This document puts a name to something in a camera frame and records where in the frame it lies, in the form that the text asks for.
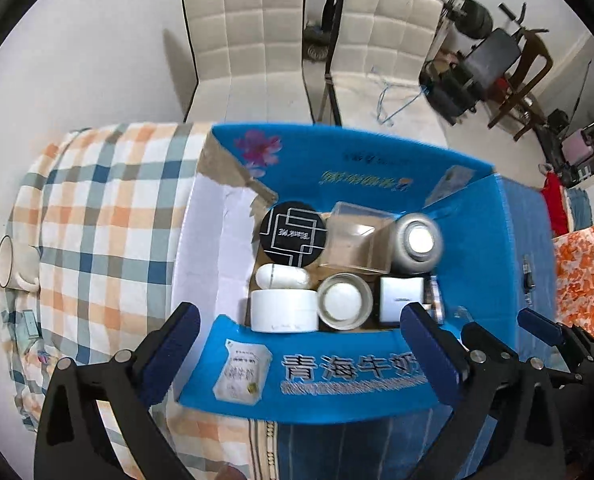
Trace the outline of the silver metal tin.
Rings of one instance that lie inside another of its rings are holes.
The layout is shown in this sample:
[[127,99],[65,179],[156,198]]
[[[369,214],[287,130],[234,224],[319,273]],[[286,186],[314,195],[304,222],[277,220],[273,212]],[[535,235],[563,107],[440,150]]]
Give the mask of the silver metal tin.
[[419,275],[431,272],[443,254],[439,226],[426,214],[404,214],[393,227],[393,273]]

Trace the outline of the clear plastic display box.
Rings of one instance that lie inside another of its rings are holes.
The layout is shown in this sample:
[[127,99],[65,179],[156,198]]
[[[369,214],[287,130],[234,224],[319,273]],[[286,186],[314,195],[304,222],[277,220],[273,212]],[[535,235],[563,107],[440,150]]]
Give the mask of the clear plastic display box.
[[387,211],[337,202],[326,219],[320,266],[364,274],[387,274],[393,261],[393,226]]

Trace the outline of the white earbuds case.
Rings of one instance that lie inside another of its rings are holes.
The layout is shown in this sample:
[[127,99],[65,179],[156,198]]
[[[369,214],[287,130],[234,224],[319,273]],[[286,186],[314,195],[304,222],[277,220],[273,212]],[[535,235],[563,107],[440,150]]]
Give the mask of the white earbuds case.
[[266,263],[255,274],[260,289],[308,289],[310,274],[298,266]]

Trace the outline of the small blue labelled bottle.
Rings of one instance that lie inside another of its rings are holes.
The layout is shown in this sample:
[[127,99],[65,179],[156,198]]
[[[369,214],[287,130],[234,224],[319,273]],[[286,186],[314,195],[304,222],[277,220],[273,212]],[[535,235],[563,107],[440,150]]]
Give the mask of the small blue labelled bottle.
[[442,325],[445,322],[445,306],[443,305],[437,276],[434,274],[425,278],[423,306],[436,323]]

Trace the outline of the orange floral fabric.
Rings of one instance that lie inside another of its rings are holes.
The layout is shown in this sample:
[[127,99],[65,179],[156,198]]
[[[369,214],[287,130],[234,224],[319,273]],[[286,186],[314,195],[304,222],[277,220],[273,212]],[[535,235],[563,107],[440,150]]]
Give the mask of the orange floral fabric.
[[556,237],[556,321],[594,337],[594,226]]

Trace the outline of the car key with fob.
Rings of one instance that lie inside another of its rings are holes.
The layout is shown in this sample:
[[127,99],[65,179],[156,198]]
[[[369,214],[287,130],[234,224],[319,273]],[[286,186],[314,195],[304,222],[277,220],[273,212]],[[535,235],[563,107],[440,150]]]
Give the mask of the car key with fob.
[[522,291],[524,292],[525,307],[532,307],[532,292],[534,289],[534,281],[532,274],[532,267],[527,255],[522,257]]

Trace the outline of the grey square charger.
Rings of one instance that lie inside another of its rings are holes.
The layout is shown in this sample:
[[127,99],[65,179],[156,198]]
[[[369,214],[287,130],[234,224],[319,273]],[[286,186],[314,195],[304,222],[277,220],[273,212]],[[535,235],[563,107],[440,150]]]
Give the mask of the grey square charger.
[[378,283],[378,323],[384,326],[395,325],[400,321],[400,313],[408,304],[421,304],[424,301],[424,279],[396,278],[383,276]]

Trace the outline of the blue cardboard milk box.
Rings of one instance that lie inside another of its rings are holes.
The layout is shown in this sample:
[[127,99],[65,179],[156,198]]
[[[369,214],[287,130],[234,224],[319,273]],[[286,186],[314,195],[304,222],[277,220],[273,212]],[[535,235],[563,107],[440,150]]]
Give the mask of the blue cardboard milk box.
[[199,154],[182,222],[172,299],[198,310],[179,396],[188,408],[282,424],[398,416],[436,397],[397,330],[257,334],[244,324],[255,226],[278,200],[318,212],[340,202],[428,210],[446,235],[438,278],[464,308],[519,344],[520,264],[502,178],[487,162],[397,136],[339,127],[216,125]]

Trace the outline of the white ceramic mug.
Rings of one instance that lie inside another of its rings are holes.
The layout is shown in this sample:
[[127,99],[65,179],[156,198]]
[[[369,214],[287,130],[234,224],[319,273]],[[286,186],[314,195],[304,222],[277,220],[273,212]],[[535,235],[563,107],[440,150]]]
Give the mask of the white ceramic mug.
[[38,292],[40,289],[38,249],[5,235],[0,240],[0,287]]

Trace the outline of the pink suitcase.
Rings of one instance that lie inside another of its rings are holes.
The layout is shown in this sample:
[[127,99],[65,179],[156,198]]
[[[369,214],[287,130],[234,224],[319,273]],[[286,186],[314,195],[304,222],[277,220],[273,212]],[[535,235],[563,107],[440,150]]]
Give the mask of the pink suitcase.
[[570,166],[579,166],[594,155],[594,148],[585,134],[577,130],[562,140],[562,154]]

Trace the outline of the blue striped tablecloth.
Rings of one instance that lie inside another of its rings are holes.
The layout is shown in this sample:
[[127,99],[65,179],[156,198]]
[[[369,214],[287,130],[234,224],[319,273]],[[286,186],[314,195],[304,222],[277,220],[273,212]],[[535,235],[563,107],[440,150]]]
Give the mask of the blue striped tablecloth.
[[[554,318],[555,257],[550,220],[541,194],[503,179],[517,261],[528,262],[534,287],[519,307]],[[281,479],[403,479],[437,438],[451,415],[438,404],[398,417],[341,425],[277,427]]]

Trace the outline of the black round patterned tin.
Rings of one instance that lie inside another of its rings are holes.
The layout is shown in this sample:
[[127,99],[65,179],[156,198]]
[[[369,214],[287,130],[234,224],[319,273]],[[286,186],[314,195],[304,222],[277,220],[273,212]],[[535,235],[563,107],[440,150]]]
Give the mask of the black round patterned tin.
[[273,263],[305,268],[322,255],[327,229],[312,207],[292,200],[274,205],[261,220],[258,234]]

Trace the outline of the plaid checked cloth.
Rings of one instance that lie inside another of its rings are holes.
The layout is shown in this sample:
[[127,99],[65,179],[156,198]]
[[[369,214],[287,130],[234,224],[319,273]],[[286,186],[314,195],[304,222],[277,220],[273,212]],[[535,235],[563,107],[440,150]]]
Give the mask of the plaid checked cloth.
[[206,122],[68,133],[20,185],[6,234],[40,256],[36,292],[3,295],[14,403],[35,434],[54,367],[134,349],[171,309],[182,219]]

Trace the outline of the black barbell weight plate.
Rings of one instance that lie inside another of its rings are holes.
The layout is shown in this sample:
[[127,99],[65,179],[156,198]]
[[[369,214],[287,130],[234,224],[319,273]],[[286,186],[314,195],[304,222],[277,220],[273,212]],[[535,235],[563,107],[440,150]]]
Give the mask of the black barbell weight plate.
[[484,39],[492,32],[493,20],[490,12],[475,0],[465,0],[462,14],[455,26],[461,34],[470,39]]

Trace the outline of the right white padded chair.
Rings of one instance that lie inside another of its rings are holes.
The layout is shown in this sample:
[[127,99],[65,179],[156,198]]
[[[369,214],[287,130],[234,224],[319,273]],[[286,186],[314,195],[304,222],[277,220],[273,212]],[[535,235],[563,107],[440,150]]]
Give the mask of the right white padded chair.
[[442,6],[441,0],[337,0],[325,68],[325,107],[334,125],[448,145],[419,83]]

